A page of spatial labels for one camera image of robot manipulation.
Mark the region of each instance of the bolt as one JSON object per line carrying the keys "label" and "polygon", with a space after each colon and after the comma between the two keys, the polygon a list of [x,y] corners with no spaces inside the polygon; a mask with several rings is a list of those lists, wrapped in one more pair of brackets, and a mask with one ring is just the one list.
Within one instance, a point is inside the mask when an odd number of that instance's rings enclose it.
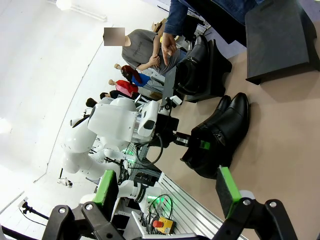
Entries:
{"label": "bolt", "polygon": [[64,214],[66,212],[66,209],[64,207],[59,209],[59,213]]}
{"label": "bolt", "polygon": [[270,205],[270,207],[275,208],[277,206],[277,203],[272,201],[272,202],[270,202],[269,205]]}
{"label": "bolt", "polygon": [[246,199],[246,200],[243,201],[243,204],[246,205],[246,206],[250,205],[250,203],[251,203],[251,201],[248,200],[248,199]]}
{"label": "bolt", "polygon": [[85,206],[85,209],[87,209],[87,210],[91,210],[93,208],[94,208],[94,206],[92,206],[91,204],[88,204],[87,206]]}

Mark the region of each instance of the table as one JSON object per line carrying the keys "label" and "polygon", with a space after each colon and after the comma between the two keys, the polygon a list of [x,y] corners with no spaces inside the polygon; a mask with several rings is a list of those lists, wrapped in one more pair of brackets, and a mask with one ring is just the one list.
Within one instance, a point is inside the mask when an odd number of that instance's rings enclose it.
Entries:
{"label": "table", "polygon": [[[320,22],[314,23],[320,38]],[[320,55],[320,39],[316,50]],[[298,239],[314,240],[320,232],[320,73],[306,72],[254,85],[246,81],[246,52],[229,59],[233,69],[226,94],[246,93],[251,103],[247,136],[233,155],[231,174],[240,190],[252,191],[260,203],[283,202]],[[220,97],[183,102],[171,115],[178,131],[189,134],[215,110]],[[151,147],[154,160],[160,149]],[[180,161],[186,148],[173,143],[156,166],[218,217],[224,219],[215,180],[206,179]],[[258,239],[253,230],[244,236]]]}

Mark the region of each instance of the dress shoe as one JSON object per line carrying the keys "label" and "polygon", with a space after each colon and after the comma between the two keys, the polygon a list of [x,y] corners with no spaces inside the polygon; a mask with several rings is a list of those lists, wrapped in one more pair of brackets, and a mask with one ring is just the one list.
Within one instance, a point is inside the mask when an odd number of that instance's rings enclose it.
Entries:
{"label": "dress shoe", "polygon": [[176,65],[175,89],[184,89],[189,95],[194,95],[200,86],[202,68],[206,64],[209,47],[203,35],[197,37],[194,47],[187,56]]}
{"label": "dress shoe", "polygon": [[218,103],[213,114],[210,117],[208,117],[205,121],[200,123],[198,126],[196,126],[194,129],[192,129],[191,135],[193,134],[195,136],[201,133],[201,131],[203,131],[204,129],[208,130],[212,126],[212,124],[214,124],[221,117],[221,115],[226,111],[230,103],[231,103],[231,97],[228,95],[224,95],[220,99],[220,102]]}
{"label": "dress shoe", "polygon": [[235,150],[248,132],[250,109],[247,96],[238,93],[220,113],[221,110],[217,112],[219,117],[214,114],[207,119],[205,127],[200,126],[191,132],[188,150],[181,158],[200,176],[209,179],[216,179],[220,165],[230,167]]}

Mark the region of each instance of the light fixture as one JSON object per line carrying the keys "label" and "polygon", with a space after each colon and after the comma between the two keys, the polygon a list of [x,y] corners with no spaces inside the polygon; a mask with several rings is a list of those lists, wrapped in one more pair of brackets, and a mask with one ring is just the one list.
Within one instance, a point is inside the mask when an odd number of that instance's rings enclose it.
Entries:
{"label": "light fixture", "polygon": [[12,129],[10,122],[7,119],[0,117],[0,134],[9,133]]}
{"label": "light fixture", "polygon": [[56,0],[55,4],[60,10],[64,11],[71,8],[72,0]]}

